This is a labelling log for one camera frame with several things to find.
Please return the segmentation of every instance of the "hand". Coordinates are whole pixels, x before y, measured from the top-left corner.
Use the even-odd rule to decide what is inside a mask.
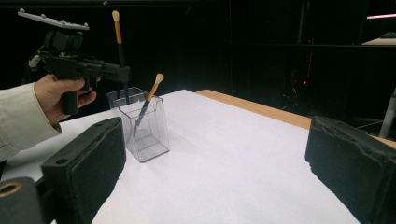
[[[79,91],[84,86],[84,79],[58,79],[55,75],[46,75],[35,83],[35,96],[41,106],[47,120],[51,125],[68,118],[62,108],[62,93],[67,91],[78,91],[78,108],[93,102],[96,98],[96,92],[86,93]]]

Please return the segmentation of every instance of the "clear plastic container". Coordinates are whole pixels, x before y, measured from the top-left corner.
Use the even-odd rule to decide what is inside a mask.
[[[128,89],[129,104],[125,91],[107,94],[110,110],[121,117],[124,142],[127,149],[140,161],[145,162],[169,151],[163,99],[153,96],[146,102],[148,92],[136,87]]]

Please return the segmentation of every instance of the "makeup brush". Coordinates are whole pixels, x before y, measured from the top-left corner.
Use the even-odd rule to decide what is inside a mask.
[[[163,81],[163,78],[164,78],[163,74],[157,74],[157,76],[155,77],[154,85],[152,86],[151,91],[148,94],[148,98],[146,99],[145,103],[143,104],[142,109],[140,110],[139,118],[137,119],[137,121],[135,123],[134,133],[136,133],[136,129],[139,126],[140,122],[142,121],[142,118],[144,117],[144,115],[148,109],[149,102],[151,101],[151,98],[154,96],[154,93],[157,90],[158,85],[160,85],[160,83]]]
[[[119,47],[119,56],[120,56],[120,66],[125,67],[125,58],[123,55],[121,29],[120,29],[120,13],[117,10],[114,10],[111,14],[113,16],[114,26],[116,28],[116,37],[117,37],[117,44]],[[124,82],[123,88],[125,92],[126,104],[129,105],[130,102],[129,102],[129,93],[128,93],[128,82]]]

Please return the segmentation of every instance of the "wooden table edge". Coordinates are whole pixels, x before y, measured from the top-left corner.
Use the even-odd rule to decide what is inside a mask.
[[[286,122],[288,124],[298,126],[300,128],[309,130],[309,128],[311,127],[311,118],[307,118],[301,115],[296,115],[284,110],[273,108],[271,106],[257,104],[218,91],[201,90],[201,91],[197,91],[196,93],[208,97],[210,99],[220,101],[224,104],[233,105],[242,109],[246,109],[247,111],[264,115],[268,118],[277,119]],[[396,148],[396,142],[390,141],[388,139],[383,139],[377,136],[372,136],[372,137],[387,144],[390,147]]]

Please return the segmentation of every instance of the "brush tip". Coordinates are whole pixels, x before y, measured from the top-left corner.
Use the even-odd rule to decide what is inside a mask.
[[[163,74],[159,73],[157,74],[157,76],[155,77],[155,84],[160,84],[161,81],[163,81]]]
[[[114,10],[111,15],[113,15],[113,20],[114,21],[119,21],[120,20],[120,13],[117,10]]]

